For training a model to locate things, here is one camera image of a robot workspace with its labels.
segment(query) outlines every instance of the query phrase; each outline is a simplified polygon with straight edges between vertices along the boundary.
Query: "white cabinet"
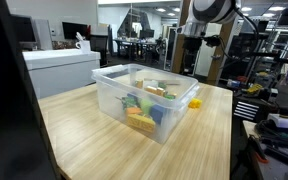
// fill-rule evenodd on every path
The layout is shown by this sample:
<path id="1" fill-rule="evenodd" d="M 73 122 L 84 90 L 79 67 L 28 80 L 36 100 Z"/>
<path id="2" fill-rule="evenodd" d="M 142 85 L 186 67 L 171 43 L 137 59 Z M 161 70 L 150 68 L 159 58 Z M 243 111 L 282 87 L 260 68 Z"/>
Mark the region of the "white cabinet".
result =
<path id="1" fill-rule="evenodd" d="M 92 51 L 30 51 L 23 56 L 38 99 L 94 83 L 91 72 L 100 68 L 100 53 Z"/>

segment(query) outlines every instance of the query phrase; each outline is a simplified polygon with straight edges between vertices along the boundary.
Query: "orange block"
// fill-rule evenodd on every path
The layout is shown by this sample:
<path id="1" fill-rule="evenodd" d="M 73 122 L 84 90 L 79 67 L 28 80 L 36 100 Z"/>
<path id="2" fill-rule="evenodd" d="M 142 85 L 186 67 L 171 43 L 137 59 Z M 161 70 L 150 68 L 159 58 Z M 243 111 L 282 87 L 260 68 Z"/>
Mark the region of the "orange block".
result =
<path id="1" fill-rule="evenodd" d="M 126 108 L 126 114 L 140 114 L 143 111 L 140 108 L 137 107 L 130 107 L 130 108 Z"/>

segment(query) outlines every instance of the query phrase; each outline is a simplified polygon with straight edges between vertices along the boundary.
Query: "floor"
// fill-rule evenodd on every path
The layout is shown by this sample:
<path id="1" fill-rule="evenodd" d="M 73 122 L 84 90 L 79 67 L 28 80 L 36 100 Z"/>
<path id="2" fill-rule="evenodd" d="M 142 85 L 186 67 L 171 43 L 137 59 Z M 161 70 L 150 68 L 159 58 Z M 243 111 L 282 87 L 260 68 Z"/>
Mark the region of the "floor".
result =
<path id="1" fill-rule="evenodd" d="M 128 57 L 126 58 L 118 58 L 117 56 L 110 56 L 108 55 L 108 67 L 114 66 L 114 65 L 124 65 L 124 64 L 140 64 L 145 65 L 157 69 L 164 70 L 164 61 L 162 58 L 160 58 L 160 61 L 150 64 L 149 62 L 144 62 L 143 60 L 135 60 L 130 61 Z M 243 136 L 243 129 L 240 127 L 240 123 L 242 123 L 242 120 L 239 118 L 232 118 L 232 139 L 231 139 L 231 170 L 234 167 L 234 165 L 237 163 L 237 154 L 240 150 L 244 149 L 246 146 L 245 143 L 245 137 Z M 240 166 L 238 171 L 231 177 L 232 180 L 248 180 L 248 176 L 246 175 L 247 168 L 244 166 Z"/>

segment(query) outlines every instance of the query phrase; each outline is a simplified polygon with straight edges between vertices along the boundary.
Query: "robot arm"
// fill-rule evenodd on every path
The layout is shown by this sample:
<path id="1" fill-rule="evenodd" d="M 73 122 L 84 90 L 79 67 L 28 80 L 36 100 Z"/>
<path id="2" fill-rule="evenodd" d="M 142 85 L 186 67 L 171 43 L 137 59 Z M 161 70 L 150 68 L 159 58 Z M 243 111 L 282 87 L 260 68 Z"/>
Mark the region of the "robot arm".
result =
<path id="1" fill-rule="evenodd" d="M 237 15 L 235 8 L 240 7 L 241 0 L 191 0 L 186 24 L 177 32 L 191 38 L 204 37 L 208 23 L 229 23 Z"/>

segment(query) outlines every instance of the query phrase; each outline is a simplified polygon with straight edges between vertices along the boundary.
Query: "ceiling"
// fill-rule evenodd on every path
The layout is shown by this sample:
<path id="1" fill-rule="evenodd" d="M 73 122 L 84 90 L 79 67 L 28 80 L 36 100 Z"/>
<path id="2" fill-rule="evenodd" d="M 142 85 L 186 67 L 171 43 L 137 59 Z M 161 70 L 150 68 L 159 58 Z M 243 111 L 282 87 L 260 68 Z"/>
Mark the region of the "ceiling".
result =
<path id="1" fill-rule="evenodd" d="M 243 12 L 247 13 L 249 16 L 262 16 L 265 13 L 273 13 L 275 16 L 272 18 L 278 17 L 281 11 L 269 11 L 270 7 L 281 6 L 288 8 L 288 0 L 242 0 L 243 7 L 252 8 L 251 11 Z M 132 7 L 139 10 L 144 10 L 147 12 L 151 12 L 153 14 L 157 14 L 162 17 L 162 19 L 176 19 L 179 17 L 179 12 L 173 11 L 173 8 L 180 7 L 181 1 L 163 1 L 163 2 L 149 2 L 149 3 L 123 3 L 123 4 L 100 4 L 102 7 Z M 165 12 L 156 11 L 156 8 L 163 8 Z M 167 15 L 168 13 L 174 13 L 174 16 Z"/>

